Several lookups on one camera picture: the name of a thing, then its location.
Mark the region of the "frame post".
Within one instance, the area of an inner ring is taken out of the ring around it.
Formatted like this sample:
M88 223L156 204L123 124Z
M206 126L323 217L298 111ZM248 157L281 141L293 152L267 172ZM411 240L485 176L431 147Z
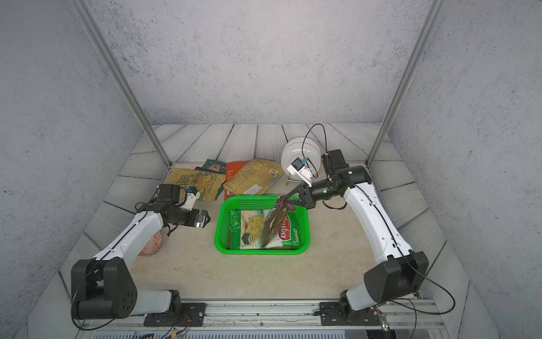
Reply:
M148 137L152 147L158 152L158 155L161 158L162 162L165 164L166 168L170 169L172 166L172 161L170 157L167 155L166 151L162 146L162 143L159 141L159 138L154 132L154 129L152 128L149 119L145 115L131 86L126 80L126 77L124 76L119 63L115 59L110 47L108 46L102 33L100 32L100 29L96 24L86 2L83 0L70 0L69 4L77 15L81 25L83 26L83 29L89 36L98 54L105 63L118 89L120 90L124 99L127 101L128 106L130 107L132 113L142 127L143 132Z
M444 3L445 1L443 0L434 0L431 3L429 12L421 27L421 31L414 44L412 53L410 54L405 70L399 81L395 94L392 97L388 110L382 120L381 127L379 129L379 132L377 134L373 147L371 148L371 151L368 155L368 158L366 161L367 168L370 168L371 165L376 161L376 158L384 143L385 137L388 135L388 132L395 120L395 117L397 116L402 100L404 100L404 97L408 91L410 83L412 82L412 79L416 73L416 68L422 59L423 53L425 52L427 48L431 34L435 26L437 25L437 21L438 21L439 15L442 12Z

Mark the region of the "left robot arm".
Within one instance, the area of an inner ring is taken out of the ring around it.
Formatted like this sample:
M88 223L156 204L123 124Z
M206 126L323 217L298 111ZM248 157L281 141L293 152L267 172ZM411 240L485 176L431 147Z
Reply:
M71 270L73 320L125 319L129 316L178 317L182 304L176 290L140 290L130 268L152 238L166 228L204 228L206 210L194 204L200 192L194 186L160 184L148 202L139 202L128 226L93 258L77 261Z

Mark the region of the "tan chips bag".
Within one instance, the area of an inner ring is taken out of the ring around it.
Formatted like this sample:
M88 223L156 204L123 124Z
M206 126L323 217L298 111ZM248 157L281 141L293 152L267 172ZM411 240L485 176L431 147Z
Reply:
M223 187L234 195L263 195L283 174L283 169L276 162L253 159L227 179Z

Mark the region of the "red snack bag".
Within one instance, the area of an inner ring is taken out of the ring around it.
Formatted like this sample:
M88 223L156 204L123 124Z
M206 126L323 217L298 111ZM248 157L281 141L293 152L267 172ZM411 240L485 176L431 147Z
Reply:
M227 173L226 173L225 183L229 182L248 163L250 163L249 160L227 163ZM224 200L227 200L233 196L235 196L235 194L231 193L227 189L224 190Z

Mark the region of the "left frame post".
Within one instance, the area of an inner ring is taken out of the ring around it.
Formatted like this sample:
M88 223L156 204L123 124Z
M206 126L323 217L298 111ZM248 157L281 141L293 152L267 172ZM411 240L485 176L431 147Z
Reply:
M154 132L154 129L152 128L149 119L145 115L131 86L126 80L126 77L124 76L119 63L115 59L110 47L108 46L102 33L100 32L100 29L96 24L86 2L83 0L70 0L69 4L77 15L81 25L83 26L83 29L89 36L98 54L105 63L118 89L120 90L124 99L127 101L128 106L130 107L132 113L142 127L143 132L148 137L152 147L158 152L158 155L161 158L162 162L165 164L166 168L170 169L172 166L172 161L170 157L167 155L166 151L162 146L162 143L159 141L159 138Z

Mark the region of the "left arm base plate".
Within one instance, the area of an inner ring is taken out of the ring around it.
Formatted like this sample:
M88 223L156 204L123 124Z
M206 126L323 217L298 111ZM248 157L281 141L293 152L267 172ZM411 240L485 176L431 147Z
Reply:
M175 304L164 313L147 314L145 327L201 327L206 315L206 303L182 302Z

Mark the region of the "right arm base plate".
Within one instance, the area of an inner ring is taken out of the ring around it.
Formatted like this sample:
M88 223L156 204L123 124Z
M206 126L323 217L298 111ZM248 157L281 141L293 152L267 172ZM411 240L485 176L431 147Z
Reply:
M380 326L378 315L366 310L354 312L341 302L321 302L313 312L322 326Z

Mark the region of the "green white chips bag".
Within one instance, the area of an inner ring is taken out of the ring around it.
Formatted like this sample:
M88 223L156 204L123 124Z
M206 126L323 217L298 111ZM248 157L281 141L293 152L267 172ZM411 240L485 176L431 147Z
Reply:
M298 249L301 245L299 227L286 217L269 242L263 245L263 230L266 217L271 210L233 210L230 213L228 250L286 250Z

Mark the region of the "sour cream onion chips bag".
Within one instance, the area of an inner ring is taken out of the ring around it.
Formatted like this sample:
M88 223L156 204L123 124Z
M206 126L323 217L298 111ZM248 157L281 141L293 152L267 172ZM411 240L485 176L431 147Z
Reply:
M195 187L200 192L199 201L213 202L225 183L226 175L196 169L175 168L165 179L165 184Z

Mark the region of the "green plastic basket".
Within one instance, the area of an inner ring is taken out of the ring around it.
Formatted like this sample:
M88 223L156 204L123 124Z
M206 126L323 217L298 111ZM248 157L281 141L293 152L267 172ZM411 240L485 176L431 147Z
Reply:
M277 196L233 196L227 199L220 209L215 233L215 247L223 254L247 254L247 255L297 255L307 250L311 236L309 230L309 213L304 208L297 208L289 212L292 223L299 227L301 233L301 245L298 249L286 250L228 250L227 240L230 233L230 213L233 210L272 210L277 201Z

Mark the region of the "aluminium front rail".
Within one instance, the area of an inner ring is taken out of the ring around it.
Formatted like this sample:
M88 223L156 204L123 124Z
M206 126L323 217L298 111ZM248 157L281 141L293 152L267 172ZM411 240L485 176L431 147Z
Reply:
M430 299L402 299L369 309L380 326L322 326L313 315L321 302L335 300L185 300L206 303L201 327L145 327L145 316L118 320L77 321L94 338L340 338L360 333L370 338L448 338L442 316Z

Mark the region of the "brown Kettle chips bag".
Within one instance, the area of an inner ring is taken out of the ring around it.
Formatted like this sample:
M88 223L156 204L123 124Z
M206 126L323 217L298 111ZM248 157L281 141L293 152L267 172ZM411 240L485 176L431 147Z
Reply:
M261 242L262 247L267 247L267 245L270 243L272 238L278 233L280 226L285 221L287 215L289 212L294 212L298 207L303 208L300 206L294 206L292 205L292 192L293 190L303 190L304 191L304 198L305 198L305 204L306 207L304 209L307 209L308 204L306 202L307 198L307 189L309 188L306 184L300 184L296 188L292 189L289 193L280 196L276 203L274 208L269 213L268 217L266 217L262 235L261 235Z

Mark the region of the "right frame post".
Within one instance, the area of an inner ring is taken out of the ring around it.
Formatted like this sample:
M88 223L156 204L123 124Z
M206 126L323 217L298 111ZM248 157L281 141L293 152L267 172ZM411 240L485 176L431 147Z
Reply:
M439 15L442 12L444 3L445 1L443 0L434 0L431 3L429 12L421 27L421 31L414 44L412 53L410 54L405 70L399 81L395 94L392 97L388 110L382 120L381 127L379 129L379 132L377 134L373 147L371 148L371 151L368 155L368 158L366 161L367 168L370 168L371 165L376 161L376 158L384 143L385 137L388 135L388 132L395 120L395 117L397 116L402 100L404 100L404 97L408 91L410 83L412 82L412 79L416 73L416 68L422 59L423 53L425 52L427 48L431 34L435 26L437 25L437 21L438 21Z

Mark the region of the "dark green snack bag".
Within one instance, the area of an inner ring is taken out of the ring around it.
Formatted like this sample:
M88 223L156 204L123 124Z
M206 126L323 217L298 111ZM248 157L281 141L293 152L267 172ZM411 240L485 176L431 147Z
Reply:
M227 164L222 161L207 159L203 165L197 166L195 170L225 175L227 174Z

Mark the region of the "white plate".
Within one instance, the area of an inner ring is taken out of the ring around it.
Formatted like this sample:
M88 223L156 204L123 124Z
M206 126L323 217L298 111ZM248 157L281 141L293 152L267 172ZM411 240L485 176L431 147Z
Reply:
M321 155L323 155L323 148L318 142L312 138L296 137L283 148L280 164L285 174L289 175L287 168L296 158L308 158L309 167L315 174L321 167Z

